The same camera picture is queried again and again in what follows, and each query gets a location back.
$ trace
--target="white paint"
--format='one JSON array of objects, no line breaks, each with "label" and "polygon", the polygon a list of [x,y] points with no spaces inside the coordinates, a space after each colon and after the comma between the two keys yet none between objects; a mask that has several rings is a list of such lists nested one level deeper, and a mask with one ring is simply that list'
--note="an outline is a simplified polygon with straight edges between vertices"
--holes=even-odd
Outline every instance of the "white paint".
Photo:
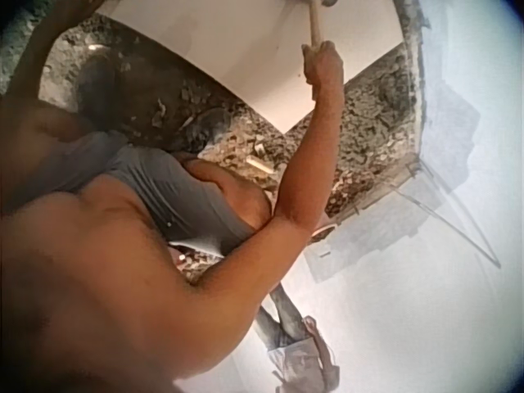
[{"label": "white paint", "polygon": [[[499,392],[522,365],[522,27],[491,0],[422,6],[433,28],[425,40],[442,46],[443,82],[481,113],[469,178],[454,195],[502,269],[432,218],[414,236],[324,282],[315,283],[300,258],[284,286],[318,320],[341,366],[342,393]],[[438,20],[442,7],[445,18]],[[398,198],[380,203],[395,208]],[[471,229],[453,203],[438,211]],[[246,391],[274,391],[277,381],[253,332],[230,359],[228,372],[236,370]]]},{"label": "white paint", "polygon": [[[122,0],[104,13],[190,61],[285,133],[313,110],[301,45],[304,0]],[[323,8],[326,39],[345,60],[346,81],[402,42],[391,0],[340,0]]]}]

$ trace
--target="bare skin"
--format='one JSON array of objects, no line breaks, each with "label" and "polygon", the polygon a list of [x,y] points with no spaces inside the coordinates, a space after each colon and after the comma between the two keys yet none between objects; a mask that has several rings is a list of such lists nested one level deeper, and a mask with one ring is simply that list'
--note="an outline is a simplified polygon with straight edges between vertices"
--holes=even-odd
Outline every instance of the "bare skin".
[{"label": "bare skin", "polygon": [[[9,146],[2,154],[2,167],[10,168],[2,176],[2,199],[23,183],[53,144],[74,139],[57,132],[66,129],[64,124],[75,124],[76,135],[84,132],[74,115],[57,108],[44,105],[45,123],[35,115],[34,108],[42,105],[38,101],[41,67],[52,45],[42,37],[54,41],[101,3],[58,0],[41,24],[41,38],[32,38],[33,45],[29,44],[27,52],[32,53],[21,59],[0,105],[2,146]],[[11,334],[14,343],[8,359],[16,357],[27,339],[18,328],[24,322],[20,309],[34,309],[61,321],[30,333],[31,348],[42,349],[23,363],[21,374],[31,375],[37,386],[47,386],[50,378],[63,377],[65,365],[77,364],[76,359],[104,357],[113,368],[142,370],[133,372],[133,378],[143,385],[151,380],[152,369],[170,379],[190,376],[214,367],[238,345],[264,297],[304,250],[331,191],[344,104],[342,62],[332,43],[325,43],[317,54],[305,48],[305,73],[318,89],[318,101],[309,131],[284,174],[273,217],[195,287],[178,274],[138,196],[111,176],[95,178],[77,195],[47,195],[2,219],[2,294],[9,294],[6,299],[2,296],[2,310],[4,302],[16,305],[7,316],[2,312],[2,331]],[[29,158],[21,160],[12,152]],[[195,177],[204,179],[206,172],[198,174],[200,169],[187,166]],[[228,189],[224,179],[223,190]],[[238,184],[232,187],[242,189]],[[27,293],[16,290],[18,280],[40,270],[51,276],[43,275],[40,288]],[[55,286],[55,276],[68,285]],[[40,301],[51,287],[68,301]],[[81,295],[71,289],[76,287]],[[95,311],[89,313],[84,302]],[[136,360],[123,355],[123,349],[104,351],[96,337],[85,336],[78,319],[67,318],[79,309],[86,309],[88,321],[106,320],[98,338],[120,337]],[[93,344],[71,353],[69,348],[79,337]],[[52,345],[41,346],[43,342]],[[108,368],[96,362],[84,367],[110,377]]]}]

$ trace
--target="white wall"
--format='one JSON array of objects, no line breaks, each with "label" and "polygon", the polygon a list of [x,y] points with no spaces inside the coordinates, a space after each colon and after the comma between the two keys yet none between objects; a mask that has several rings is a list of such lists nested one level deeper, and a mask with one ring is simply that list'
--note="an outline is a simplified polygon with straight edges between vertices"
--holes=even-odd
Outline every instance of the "white wall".
[{"label": "white wall", "polygon": [[[443,99],[435,94],[439,84],[480,114],[467,178],[455,184],[453,197],[469,209],[501,269],[431,217],[413,236],[321,282],[300,258],[284,285],[300,310],[318,320],[341,366],[343,393],[496,392],[523,357],[522,27],[508,8],[490,0],[422,0],[422,8],[432,27],[424,32],[424,51],[434,51],[425,53],[427,135],[439,133],[431,129],[436,117],[446,117],[439,113],[446,106],[435,101]],[[452,165],[439,166],[431,148],[423,158],[454,184]],[[439,197],[445,203],[438,212],[487,249],[453,197]],[[382,206],[405,208],[408,202],[393,194],[380,203],[364,214]],[[343,239],[353,225],[346,222],[336,237]],[[348,253],[358,250],[359,244],[347,244],[333,248],[332,255],[344,266]],[[230,359],[228,370],[238,370],[246,391],[274,391],[276,379],[253,332]]]}]

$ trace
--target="man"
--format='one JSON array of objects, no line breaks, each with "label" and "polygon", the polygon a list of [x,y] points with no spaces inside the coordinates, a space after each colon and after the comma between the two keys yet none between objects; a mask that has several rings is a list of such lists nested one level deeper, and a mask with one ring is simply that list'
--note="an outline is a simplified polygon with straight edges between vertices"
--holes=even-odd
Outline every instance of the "man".
[{"label": "man", "polygon": [[338,388],[340,368],[333,365],[328,345],[311,317],[302,319],[282,285],[271,292],[278,319],[260,307],[255,330],[268,348],[282,382],[277,393],[327,393]]},{"label": "man", "polygon": [[[0,105],[2,371],[36,391],[147,391],[214,367],[305,248],[337,160],[344,94],[332,43],[305,48],[318,100],[272,216],[262,191],[228,171],[130,147],[93,130],[96,119],[40,102],[54,40],[102,2],[56,1]],[[227,257],[190,286],[167,242]]]}]

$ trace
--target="hand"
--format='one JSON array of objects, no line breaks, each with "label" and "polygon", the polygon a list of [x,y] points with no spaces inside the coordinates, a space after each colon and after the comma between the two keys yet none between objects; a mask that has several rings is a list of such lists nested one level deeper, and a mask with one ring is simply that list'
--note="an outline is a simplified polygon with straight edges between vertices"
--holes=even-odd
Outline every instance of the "hand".
[{"label": "hand", "polygon": [[315,336],[318,334],[317,321],[310,316],[304,318],[304,325],[309,334]]},{"label": "hand", "polygon": [[47,19],[62,31],[88,19],[105,0],[56,0]]},{"label": "hand", "polygon": [[320,90],[333,93],[344,92],[343,61],[335,44],[326,41],[315,52],[309,45],[302,46],[304,53],[304,75],[307,83]]}]

